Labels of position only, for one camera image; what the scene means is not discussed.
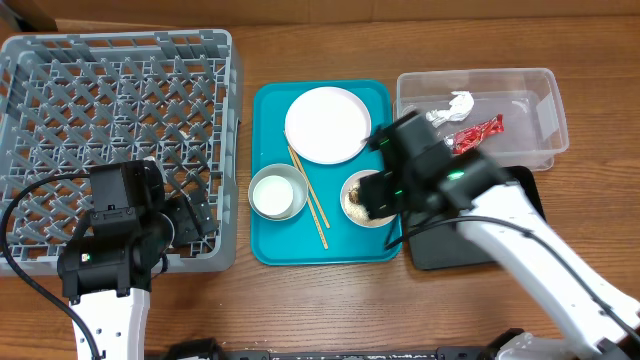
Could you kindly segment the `white cup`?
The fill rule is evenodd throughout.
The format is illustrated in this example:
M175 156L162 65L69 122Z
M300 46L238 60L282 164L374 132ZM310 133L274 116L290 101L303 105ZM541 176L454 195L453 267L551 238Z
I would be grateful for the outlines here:
M286 215L293 204L293 188L288 180L277 175L261 179L253 190L253 203L256 209L271 218Z

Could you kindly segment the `white rice pile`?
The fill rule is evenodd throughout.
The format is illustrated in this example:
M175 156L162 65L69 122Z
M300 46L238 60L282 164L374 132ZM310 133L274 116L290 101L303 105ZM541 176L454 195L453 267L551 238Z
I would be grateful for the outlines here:
M348 215L357 223L365 224L371 221L369 218L369 213L361 203L360 205L354 205L349 202L348 195L345 200L345 209Z

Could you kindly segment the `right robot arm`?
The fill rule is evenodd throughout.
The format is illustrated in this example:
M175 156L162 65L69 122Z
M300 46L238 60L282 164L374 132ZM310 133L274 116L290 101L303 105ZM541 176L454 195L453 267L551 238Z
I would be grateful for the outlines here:
M389 162L361 179L358 199L373 218L413 210L431 220L413 235L453 225L497 261L561 330L560 340L514 329L489 359L636 359L639 302L595 272L547 224L518 182L471 150L421 164Z

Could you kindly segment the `grey bowl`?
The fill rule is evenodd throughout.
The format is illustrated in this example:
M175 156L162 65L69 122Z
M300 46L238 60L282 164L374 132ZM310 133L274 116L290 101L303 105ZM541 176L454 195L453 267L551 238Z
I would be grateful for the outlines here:
M284 177L289 181L293 188L293 204L289 208L289 211L286 215L280 218L271 218L266 217L262 213L260 213L253 203L253 190L256 184L263 179L264 177L270 175L277 175ZM259 170L251 179L249 190L248 190L248 199L252 209L261 217L272 220L272 221L285 221L294 216L296 216L305 206L307 200L307 185L302 174L292 165L288 164L272 164L268 165L261 170Z

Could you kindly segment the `small white bowl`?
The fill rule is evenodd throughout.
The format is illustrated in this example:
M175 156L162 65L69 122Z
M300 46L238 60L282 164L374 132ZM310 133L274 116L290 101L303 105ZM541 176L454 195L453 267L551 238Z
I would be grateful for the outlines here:
M355 193L360 187L360 179L376 174L377 170L362 170L352 174L343 184L340 193L340 204L344 214L354 224L365 228L379 228L391 223L396 216L370 219L366 209L361 204L354 203Z

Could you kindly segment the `white tissue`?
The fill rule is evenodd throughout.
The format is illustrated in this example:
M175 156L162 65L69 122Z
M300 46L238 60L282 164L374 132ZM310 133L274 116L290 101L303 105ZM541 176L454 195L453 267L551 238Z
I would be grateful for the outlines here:
M475 101L469 91L452 91L451 94L454 98L449 101L448 109L431 110L425 114L435 128L447 122L464 121L473 110Z

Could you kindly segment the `brown food scrap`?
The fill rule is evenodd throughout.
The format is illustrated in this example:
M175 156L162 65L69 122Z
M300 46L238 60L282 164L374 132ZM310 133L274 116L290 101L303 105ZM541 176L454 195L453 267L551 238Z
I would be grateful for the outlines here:
M361 204L360 195L359 195L359 189L360 189L359 185L353 185L348 190L348 193L347 193L349 202L354 204L354 205L360 205Z

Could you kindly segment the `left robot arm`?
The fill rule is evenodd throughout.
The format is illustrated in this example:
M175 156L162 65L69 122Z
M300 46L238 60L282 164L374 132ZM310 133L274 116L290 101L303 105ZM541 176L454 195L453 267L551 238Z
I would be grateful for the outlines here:
M142 359L152 269L167 250L217 230L199 189L167 199L148 190L101 190L91 236L66 245L58 260L63 295L86 324L102 359Z

